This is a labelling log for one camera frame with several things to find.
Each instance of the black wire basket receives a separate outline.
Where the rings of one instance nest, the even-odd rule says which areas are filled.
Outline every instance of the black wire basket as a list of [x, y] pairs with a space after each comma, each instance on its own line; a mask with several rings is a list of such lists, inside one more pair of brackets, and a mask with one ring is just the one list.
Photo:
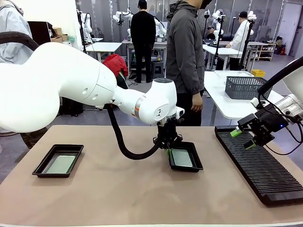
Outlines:
[[[261, 77], [227, 77], [225, 92], [231, 99], [251, 100], [258, 97], [258, 89], [266, 82]], [[271, 89], [264, 94], [266, 99]]]

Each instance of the black tray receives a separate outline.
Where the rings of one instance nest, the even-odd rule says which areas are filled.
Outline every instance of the black tray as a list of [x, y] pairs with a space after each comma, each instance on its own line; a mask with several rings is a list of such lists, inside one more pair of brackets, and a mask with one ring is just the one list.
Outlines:
[[[32, 175], [37, 175], [38, 177], [52, 177], [52, 178], [66, 178], [69, 177], [71, 174], [72, 169], [74, 168], [84, 146], [83, 145], [70, 145], [70, 144], [55, 144], [53, 147], [49, 150], [49, 152], [45, 155], [45, 157], [42, 159], [41, 163], [38, 165], [38, 167], [33, 171]], [[74, 157], [72, 162], [70, 164], [67, 164], [68, 168], [65, 173], [54, 173], [54, 171], [51, 173], [47, 173], [52, 167], [52, 164], [54, 164], [55, 161], [57, 161], [54, 157], [55, 156], [71, 156]]]
[[184, 172], [193, 172], [193, 173], [197, 173], [200, 170], [203, 170], [203, 166], [202, 163], [200, 161], [199, 155], [197, 153], [196, 147], [193, 143], [190, 142], [180, 142], [178, 144], [175, 144], [174, 147], [172, 149], [182, 149], [182, 150], [187, 150], [191, 163], [192, 163], [192, 167], [189, 166], [178, 166], [175, 164], [173, 155], [172, 155], [172, 151], [169, 150], [168, 151], [168, 155], [169, 155], [169, 165], [171, 167], [171, 169], [173, 170], [179, 170], [179, 171], [184, 171]]
[[217, 126], [216, 137], [260, 201], [269, 207], [303, 203], [302, 185], [264, 147], [246, 150], [252, 135], [245, 131], [233, 138], [234, 129]]

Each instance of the red jacket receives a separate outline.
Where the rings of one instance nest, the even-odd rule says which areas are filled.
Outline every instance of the red jacket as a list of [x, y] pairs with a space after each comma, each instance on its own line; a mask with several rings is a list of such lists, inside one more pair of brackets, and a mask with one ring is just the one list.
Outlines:
[[108, 67], [116, 77], [119, 75], [119, 72], [122, 72], [125, 77], [128, 76], [125, 61], [118, 54], [112, 54], [108, 56], [104, 60], [103, 64]]

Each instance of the white shirt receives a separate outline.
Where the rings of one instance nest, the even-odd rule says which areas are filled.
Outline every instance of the white shirt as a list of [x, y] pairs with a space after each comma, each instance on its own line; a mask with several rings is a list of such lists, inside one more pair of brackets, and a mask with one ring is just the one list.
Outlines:
[[[250, 23], [248, 20], [244, 20], [241, 24], [239, 29], [237, 30], [235, 37], [233, 40], [230, 42], [230, 45], [232, 46], [231, 48], [243, 52], [244, 50], [244, 45], [245, 45], [245, 40], [247, 38], [248, 30], [250, 27]], [[241, 58], [242, 55], [231, 55], [231, 58]]]

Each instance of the door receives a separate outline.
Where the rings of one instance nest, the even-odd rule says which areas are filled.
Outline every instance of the door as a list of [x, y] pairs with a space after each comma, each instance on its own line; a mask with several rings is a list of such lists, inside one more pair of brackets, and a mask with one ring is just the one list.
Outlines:
[[289, 53], [290, 56], [295, 57], [296, 53], [299, 51], [300, 49], [300, 42], [301, 42], [301, 38], [303, 37], [303, 8], [301, 10], [301, 17], [298, 23], [298, 27], [296, 30], [296, 33], [294, 35], [294, 42], [291, 48], [291, 51]]
[[294, 35], [300, 19], [301, 8], [301, 5], [291, 3], [285, 4], [278, 35], [283, 38], [283, 44], [286, 45], [285, 53], [287, 55], [289, 55], [294, 41]]

